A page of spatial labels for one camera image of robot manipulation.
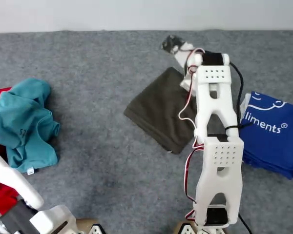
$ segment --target clothing label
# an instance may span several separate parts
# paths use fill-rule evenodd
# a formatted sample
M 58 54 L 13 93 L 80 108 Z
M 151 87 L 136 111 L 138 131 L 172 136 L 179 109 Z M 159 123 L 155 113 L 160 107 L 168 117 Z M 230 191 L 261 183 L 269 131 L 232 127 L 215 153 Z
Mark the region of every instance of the clothing label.
M 33 167 L 30 167 L 30 168 L 27 169 L 27 174 L 28 174 L 29 176 L 32 175 L 32 174 L 34 174 L 34 173 L 35 173 L 35 170 L 34 170 Z

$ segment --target white logo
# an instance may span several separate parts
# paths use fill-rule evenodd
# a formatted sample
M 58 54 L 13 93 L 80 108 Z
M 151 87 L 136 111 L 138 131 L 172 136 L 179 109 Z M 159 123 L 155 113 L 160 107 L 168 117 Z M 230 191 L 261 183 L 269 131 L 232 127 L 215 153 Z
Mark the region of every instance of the white logo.
M 287 127 L 288 127 L 288 124 L 287 123 L 281 124 L 281 128 L 287 128 Z
M 259 97 L 260 94 L 257 93 L 257 92 L 254 92 L 256 96 L 252 96 L 253 99 L 257 100 L 257 101 L 260 101 L 262 98 Z M 280 100 L 277 100 L 275 101 L 274 103 L 272 103 L 272 106 L 271 107 L 268 107 L 268 108 L 262 108 L 262 107 L 258 107 L 258 106 L 254 106 L 254 105 L 248 105 L 249 107 L 252 107 L 256 110 L 260 110 L 260 111 L 269 111 L 269 110 L 272 110 L 273 108 L 281 108 L 283 107 L 284 105 L 286 104 L 285 101 L 280 101 Z

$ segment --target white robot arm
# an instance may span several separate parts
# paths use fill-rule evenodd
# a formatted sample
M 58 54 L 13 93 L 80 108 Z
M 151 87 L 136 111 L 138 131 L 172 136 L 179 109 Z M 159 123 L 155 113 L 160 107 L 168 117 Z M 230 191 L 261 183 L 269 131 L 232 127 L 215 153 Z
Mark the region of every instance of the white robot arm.
M 50 210 L 37 211 L 43 198 L 17 170 L 0 156 L 0 183 L 14 188 L 23 199 L 3 216 L 0 215 L 2 234 L 85 234 L 79 231 L 70 210 L 59 205 Z M 89 234 L 105 234 L 103 228 L 94 224 Z
M 193 200 L 192 220 L 198 233 L 222 233 L 237 222 L 241 193 L 241 164 L 244 142 L 239 137 L 237 115 L 231 96 L 230 59 L 227 54 L 195 49 L 176 36 L 169 36 L 162 48 L 174 54 L 184 69 L 181 86 L 196 96 L 195 141 L 204 147 L 203 168 Z M 219 116 L 226 134 L 210 136 L 211 114 Z M 223 193 L 226 204 L 211 205 Z

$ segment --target small black object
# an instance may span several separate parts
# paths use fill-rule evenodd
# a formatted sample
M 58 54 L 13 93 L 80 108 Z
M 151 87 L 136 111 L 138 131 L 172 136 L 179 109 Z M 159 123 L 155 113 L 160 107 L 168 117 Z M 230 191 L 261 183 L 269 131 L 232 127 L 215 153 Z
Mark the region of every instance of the small black object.
M 223 61 L 223 56 L 221 53 L 204 53 L 202 55 L 203 62 L 202 65 L 205 66 L 223 66 L 224 61 Z
M 221 226 L 228 223 L 228 214 L 225 208 L 210 207 L 207 209 L 207 219 L 204 226 Z
M 24 200 L 19 200 L 15 206 L 0 218 L 0 221 L 5 225 L 9 233 L 39 234 L 29 221 L 37 212 L 37 210 L 27 206 Z
M 217 137 L 220 142 L 228 142 L 228 136 L 226 134 L 208 134 L 208 137 Z
M 230 129 L 230 128 L 240 128 L 240 126 L 239 126 L 239 125 L 229 126 L 229 127 L 225 128 L 225 130 L 228 130 L 228 129 Z
M 173 48 L 178 46 L 178 49 L 185 43 L 185 41 L 177 37 L 175 35 L 169 35 L 163 42 L 162 42 L 162 49 L 167 51 L 170 54 L 176 54 L 178 52 L 174 51 Z

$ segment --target black cable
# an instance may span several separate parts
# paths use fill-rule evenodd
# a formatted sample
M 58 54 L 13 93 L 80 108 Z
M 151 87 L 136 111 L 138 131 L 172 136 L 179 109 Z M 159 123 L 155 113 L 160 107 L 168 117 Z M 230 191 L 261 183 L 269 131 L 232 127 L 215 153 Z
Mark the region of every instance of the black cable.
M 239 90 L 239 94 L 238 94 L 238 99 L 236 101 L 237 120 L 238 120 L 238 125 L 240 125 L 240 119 L 241 119 L 240 102 L 241 102 L 241 96 L 242 96 L 242 91 L 243 91 L 243 86 L 244 86 L 244 79 L 243 79 L 243 76 L 242 76 L 241 72 L 234 65 L 234 63 L 230 62 L 230 65 L 235 69 L 235 71 L 237 72 L 237 74 L 240 77 L 240 83 L 241 83 L 241 85 L 240 85 L 240 90 Z
M 204 230 L 204 229 L 202 229 L 202 231 L 204 231 L 204 232 L 207 233 L 207 234 L 210 234 L 208 231 L 206 231 L 206 230 Z
M 246 224 L 246 222 L 244 221 L 244 219 L 242 218 L 241 214 L 239 213 L 239 219 L 241 220 L 241 222 L 243 223 L 243 225 L 246 227 L 246 229 L 249 231 L 249 234 L 252 234 L 251 229 L 248 227 L 248 225 Z
M 240 90 L 239 90 L 239 94 L 238 94 L 238 98 L 236 101 L 236 112 L 237 112 L 237 120 L 238 120 L 238 127 L 239 129 L 241 127 L 245 127 L 245 126 L 241 126 L 240 125 L 240 120 L 241 120 L 241 109 L 240 109 L 240 102 L 241 102 L 241 96 L 242 96 L 242 91 L 243 91 L 243 87 L 244 87 L 244 79 L 243 76 L 241 74 L 241 72 L 239 71 L 239 69 L 234 65 L 234 63 L 230 62 L 230 65 L 235 69 L 235 71 L 237 72 L 237 74 L 240 77 Z M 242 218 L 241 214 L 239 213 L 239 219 L 241 220 L 241 222 L 243 223 L 243 225 L 245 226 L 245 228 L 249 231 L 249 234 L 252 234 L 251 229 L 249 228 L 249 226 L 247 225 L 247 223 L 244 221 L 244 219 Z

